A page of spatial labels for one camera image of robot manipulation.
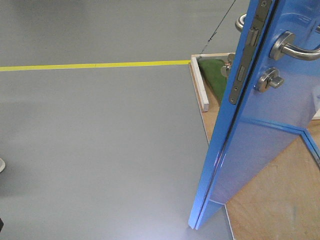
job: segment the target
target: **lock escutcheon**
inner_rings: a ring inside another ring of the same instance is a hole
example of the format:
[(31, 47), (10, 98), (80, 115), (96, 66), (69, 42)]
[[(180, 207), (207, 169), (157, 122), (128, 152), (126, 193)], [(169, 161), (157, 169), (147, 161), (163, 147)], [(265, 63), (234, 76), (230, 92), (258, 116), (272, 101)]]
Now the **lock escutcheon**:
[(279, 70), (275, 67), (272, 67), (265, 71), (254, 88), (257, 91), (263, 93), (267, 91), (269, 87), (277, 89), (282, 84), (284, 84), (284, 82), (285, 80), (279, 76)]

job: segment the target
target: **yellow tape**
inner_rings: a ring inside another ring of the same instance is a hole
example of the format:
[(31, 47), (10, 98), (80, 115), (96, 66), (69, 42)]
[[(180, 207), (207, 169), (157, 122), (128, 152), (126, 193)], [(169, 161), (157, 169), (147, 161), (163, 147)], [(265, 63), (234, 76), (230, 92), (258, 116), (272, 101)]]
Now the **yellow tape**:
[(0, 66), (0, 72), (50, 70), (50, 69), (94, 69), (94, 68), (121, 68), (121, 67), (146, 67), (166, 65), (187, 65), (190, 60), (173, 61), (138, 61), (114, 63), (86, 63), (86, 64), (61, 64), (61, 65), (34, 65), (34, 66)]

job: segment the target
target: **lever handle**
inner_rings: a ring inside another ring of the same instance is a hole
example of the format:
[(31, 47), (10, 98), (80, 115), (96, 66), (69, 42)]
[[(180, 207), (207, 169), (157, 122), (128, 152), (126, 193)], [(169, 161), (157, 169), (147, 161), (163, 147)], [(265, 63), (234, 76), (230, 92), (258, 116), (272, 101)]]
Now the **lever handle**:
[(234, 23), (235, 28), (241, 33), (242, 29), (244, 28), (245, 25), (245, 19), (246, 19), (247, 14), (241, 15)]
[(313, 61), (320, 58), (320, 45), (313, 50), (303, 49), (293, 45), (296, 35), (285, 31), (273, 45), (269, 57), (279, 60), (285, 54), (300, 60)]

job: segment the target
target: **door latch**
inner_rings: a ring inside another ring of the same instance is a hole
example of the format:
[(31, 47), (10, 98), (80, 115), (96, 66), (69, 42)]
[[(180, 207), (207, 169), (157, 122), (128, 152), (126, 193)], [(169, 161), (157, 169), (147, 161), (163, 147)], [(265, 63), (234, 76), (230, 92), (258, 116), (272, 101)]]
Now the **door latch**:
[(267, 91), (269, 87), (277, 89), (282, 84), (284, 84), (284, 82), (285, 80), (279, 76), (279, 70), (275, 67), (272, 67), (265, 71), (254, 88), (257, 91), (263, 93)]

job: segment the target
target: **floor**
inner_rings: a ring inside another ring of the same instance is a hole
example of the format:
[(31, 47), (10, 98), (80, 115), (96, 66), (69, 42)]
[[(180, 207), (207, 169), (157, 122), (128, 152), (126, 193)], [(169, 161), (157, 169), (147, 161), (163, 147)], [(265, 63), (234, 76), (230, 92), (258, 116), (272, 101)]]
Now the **floor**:
[[(231, 3), (2, 0), (0, 65), (189, 59)], [(247, 6), (208, 53), (235, 50)], [(0, 86), (2, 238), (232, 239), (224, 210), (188, 227), (208, 147), (188, 65), (0, 72)]]

